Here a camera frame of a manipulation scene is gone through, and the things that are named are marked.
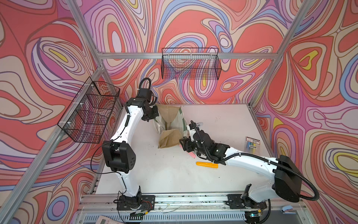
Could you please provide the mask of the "pink utility knife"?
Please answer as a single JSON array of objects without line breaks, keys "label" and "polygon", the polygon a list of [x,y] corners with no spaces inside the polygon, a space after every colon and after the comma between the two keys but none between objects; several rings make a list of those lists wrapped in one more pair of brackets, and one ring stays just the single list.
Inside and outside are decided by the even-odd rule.
[{"label": "pink utility knife", "polygon": [[194,153],[194,152],[190,152],[190,153],[188,153],[192,158],[196,158],[196,154]]}]

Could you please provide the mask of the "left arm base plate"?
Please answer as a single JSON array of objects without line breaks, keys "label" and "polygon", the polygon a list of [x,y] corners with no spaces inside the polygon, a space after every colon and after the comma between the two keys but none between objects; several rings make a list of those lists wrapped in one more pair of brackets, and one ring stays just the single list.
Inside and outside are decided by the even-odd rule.
[{"label": "left arm base plate", "polygon": [[155,195],[144,195],[139,197],[120,196],[115,199],[118,211],[151,211],[155,205]]}]

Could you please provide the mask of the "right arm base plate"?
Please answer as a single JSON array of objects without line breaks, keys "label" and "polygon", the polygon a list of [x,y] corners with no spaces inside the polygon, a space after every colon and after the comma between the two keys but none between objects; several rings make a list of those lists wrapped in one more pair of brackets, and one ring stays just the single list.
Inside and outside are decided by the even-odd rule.
[{"label": "right arm base plate", "polygon": [[267,204],[265,201],[257,203],[250,199],[247,196],[241,196],[241,194],[228,194],[226,205],[230,207],[230,209],[260,209],[264,210],[267,208]]}]

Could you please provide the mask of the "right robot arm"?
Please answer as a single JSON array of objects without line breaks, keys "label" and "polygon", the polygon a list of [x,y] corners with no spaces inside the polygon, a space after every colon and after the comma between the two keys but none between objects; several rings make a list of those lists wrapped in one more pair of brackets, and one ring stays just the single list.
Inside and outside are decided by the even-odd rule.
[{"label": "right robot arm", "polygon": [[194,152],[213,164],[244,168],[263,176],[259,185],[248,184],[241,195],[229,196],[227,205],[233,208],[265,209],[270,199],[281,198],[298,203],[300,199],[317,201],[319,191],[305,178],[287,156],[268,158],[216,143],[204,131],[180,139],[184,151]]}]

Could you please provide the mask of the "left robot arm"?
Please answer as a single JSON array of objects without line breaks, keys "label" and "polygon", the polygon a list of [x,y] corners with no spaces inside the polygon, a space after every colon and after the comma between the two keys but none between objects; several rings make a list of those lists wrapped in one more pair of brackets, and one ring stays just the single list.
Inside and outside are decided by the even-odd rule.
[{"label": "left robot arm", "polygon": [[151,89],[139,88],[136,97],[125,103],[125,117],[119,128],[102,146],[105,164],[117,173],[122,181],[122,194],[126,197],[136,197],[140,192],[140,186],[130,177],[136,163],[136,154],[131,147],[132,137],[141,120],[150,121],[159,116],[156,101]]}]

